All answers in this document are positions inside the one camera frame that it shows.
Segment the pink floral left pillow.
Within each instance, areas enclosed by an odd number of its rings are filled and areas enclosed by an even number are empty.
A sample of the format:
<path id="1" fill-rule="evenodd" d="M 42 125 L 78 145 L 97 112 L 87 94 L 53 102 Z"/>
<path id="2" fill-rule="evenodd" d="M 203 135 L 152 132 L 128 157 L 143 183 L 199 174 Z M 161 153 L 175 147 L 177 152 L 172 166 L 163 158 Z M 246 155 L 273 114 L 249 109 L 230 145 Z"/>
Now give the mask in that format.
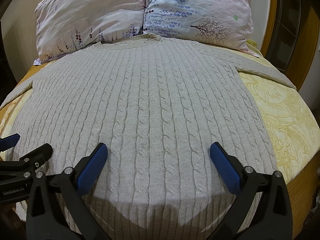
<path id="1" fill-rule="evenodd" d="M 38 60 L 142 33 L 145 0 L 42 0 L 35 9 Z"/>

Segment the blue floral right pillow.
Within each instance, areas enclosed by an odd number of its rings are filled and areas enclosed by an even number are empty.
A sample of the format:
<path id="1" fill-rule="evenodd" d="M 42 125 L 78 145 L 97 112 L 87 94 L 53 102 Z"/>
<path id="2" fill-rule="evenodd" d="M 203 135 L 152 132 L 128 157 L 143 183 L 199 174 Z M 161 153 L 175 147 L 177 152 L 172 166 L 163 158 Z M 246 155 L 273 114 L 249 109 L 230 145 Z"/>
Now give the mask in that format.
<path id="1" fill-rule="evenodd" d="M 251 0 L 146 0 L 143 31 L 258 56 L 247 46 L 254 31 Z"/>

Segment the wooden door frame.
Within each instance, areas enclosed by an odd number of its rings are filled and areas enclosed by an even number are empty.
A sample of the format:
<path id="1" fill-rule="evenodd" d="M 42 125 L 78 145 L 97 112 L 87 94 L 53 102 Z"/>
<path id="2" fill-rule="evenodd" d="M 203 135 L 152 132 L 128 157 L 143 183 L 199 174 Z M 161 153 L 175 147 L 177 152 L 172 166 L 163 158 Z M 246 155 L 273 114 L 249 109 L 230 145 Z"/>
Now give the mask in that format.
<path id="1" fill-rule="evenodd" d="M 263 56 L 301 89 L 319 41 L 319 0 L 270 0 Z"/>

